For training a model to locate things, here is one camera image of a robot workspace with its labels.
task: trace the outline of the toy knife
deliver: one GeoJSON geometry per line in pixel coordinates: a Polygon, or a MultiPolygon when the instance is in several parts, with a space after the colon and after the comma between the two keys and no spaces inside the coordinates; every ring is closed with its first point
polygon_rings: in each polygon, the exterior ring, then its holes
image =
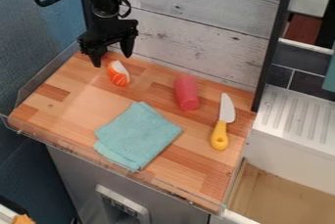
{"type": "Polygon", "coordinates": [[[235,120],[236,113],[230,97],[222,93],[219,119],[212,134],[211,145],[216,150],[225,150],[228,146],[227,123],[235,120]]]}

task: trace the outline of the yellow knife handle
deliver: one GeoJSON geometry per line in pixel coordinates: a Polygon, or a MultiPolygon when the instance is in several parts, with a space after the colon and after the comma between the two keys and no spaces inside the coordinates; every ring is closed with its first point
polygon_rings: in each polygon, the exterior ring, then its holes
{"type": "Polygon", "coordinates": [[[216,150],[225,150],[228,146],[227,123],[219,120],[212,134],[211,145],[216,150]]]}

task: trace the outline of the salmon sushi toy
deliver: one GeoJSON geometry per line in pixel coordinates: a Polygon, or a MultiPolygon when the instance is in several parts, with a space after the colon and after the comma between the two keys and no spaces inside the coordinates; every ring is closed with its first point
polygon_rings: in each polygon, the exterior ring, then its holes
{"type": "Polygon", "coordinates": [[[108,75],[112,82],[120,87],[126,86],[130,81],[130,75],[127,69],[120,61],[111,61],[107,67],[108,75]]]}

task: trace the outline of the light blue towel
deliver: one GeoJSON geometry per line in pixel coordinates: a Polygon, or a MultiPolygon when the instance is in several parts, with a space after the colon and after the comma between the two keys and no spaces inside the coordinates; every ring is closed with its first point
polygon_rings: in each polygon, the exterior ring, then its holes
{"type": "Polygon", "coordinates": [[[95,131],[94,149],[131,171],[145,167],[181,132],[144,102],[133,103],[115,120],[95,131]]]}

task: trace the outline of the white plastic blade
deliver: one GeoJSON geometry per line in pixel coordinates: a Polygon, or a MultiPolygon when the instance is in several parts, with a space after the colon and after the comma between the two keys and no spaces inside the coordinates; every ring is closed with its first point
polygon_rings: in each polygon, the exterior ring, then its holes
{"type": "Polygon", "coordinates": [[[221,95],[221,106],[219,110],[219,120],[223,120],[227,123],[233,122],[236,118],[234,104],[230,97],[222,93],[221,95]]]}

